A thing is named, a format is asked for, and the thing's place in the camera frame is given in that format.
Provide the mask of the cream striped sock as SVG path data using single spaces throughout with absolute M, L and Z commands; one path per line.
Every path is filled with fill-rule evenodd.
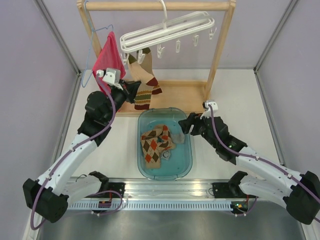
M 128 69 L 132 79 L 135 82 L 140 82 L 134 98 L 134 109 L 138 111 L 148 110 L 151 104 L 153 86 L 147 85 L 147 83 L 155 80 L 154 76 L 145 71 L 131 54 L 128 57 Z
M 144 48 L 142 50 L 142 53 L 145 54 L 144 56 L 144 60 L 142 61 L 142 63 L 140 64 L 140 66 L 149 74 L 154 76 L 154 72 L 153 72 L 153 58 L 152 58 L 152 52 L 151 49 L 149 47 Z M 158 95 L 161 94 L 163 91 L 161 89 L 161 87 L 157 84 L 153 87 L 152 89 L 152 94 L 153 95 Z

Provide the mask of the grey ankle sock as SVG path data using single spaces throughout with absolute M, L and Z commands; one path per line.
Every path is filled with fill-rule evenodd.
M 181 132 L 177 134 L 171 134 L 171 140 L 174 144 L 184 144 L 185 134 Z
M 161 153 L 161 159 L 163 159 L 163 160 L 169 160 L 169 158 L 170 158 L 170 156 L 171 156 L 171 151 L 170 150 L 164 150 L 162 153 Z

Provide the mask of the argyle patterned sock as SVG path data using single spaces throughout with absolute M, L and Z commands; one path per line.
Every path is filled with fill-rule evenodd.
M 142 136 L 150 138 L 157 137 L 160 151 L 173 150 L 176 148 L 176 144 L 172 142 L 169 127 L 165 124 L 156 125 L 152 130 L 143 133 L 141 137 Z

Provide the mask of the white clip sock hanger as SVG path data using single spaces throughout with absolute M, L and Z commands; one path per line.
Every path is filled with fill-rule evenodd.
M 168 19 L 167 7 L 163 0 L 160 1 L 164 18 L 161 23 L 122 35 L 119 39 L 122 53 L 120 57 L 124 64 L 129 61 L 133 52 L 138 52 L 137 62 L 141 64 L 146 56 L 143 49 L 157 47 L 157 57 L 163 56 L 163 43 L 176 41 L 175 52 L 181 50 L 181 38 L 192 36 L 194 47 L 199 44 L 199 32 L 208 30 L 209 39 L 212 40 L 217 30 L 215 20 L 206 11 L 195 11 L 174 19 Z

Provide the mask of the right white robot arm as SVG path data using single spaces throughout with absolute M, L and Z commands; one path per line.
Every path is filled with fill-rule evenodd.
M 319 221 L 320 180 L 316 174 L 301 173 L 260 157 L 245 142 L 231 135 L 219 116 L 202 117 L 192 112 L 178 123 L 184 134 L 204 138 L 222 160 L 259 176 L 254 178 L 245 171 L 235 173 L 228 182 L 232 196 L 245 194 L 273 202 L 305 225 Z

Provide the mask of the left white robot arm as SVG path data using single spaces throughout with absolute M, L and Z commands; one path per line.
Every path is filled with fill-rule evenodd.
M 68 184 L 81 163 L 105 140 L 117 111 L 124 103 L 134 103 L 140 81 L 119 80 L 119 86 L 103 85 L 87 97 L 85 115 L 68 150 L 36 180 L 27 179 L 23 186 L 26 205 L 31 209 L 30 226 L 36 214 L 55 223 L 73 203 L 91 196 L 108 195 L 109 179 L 98 171 Z

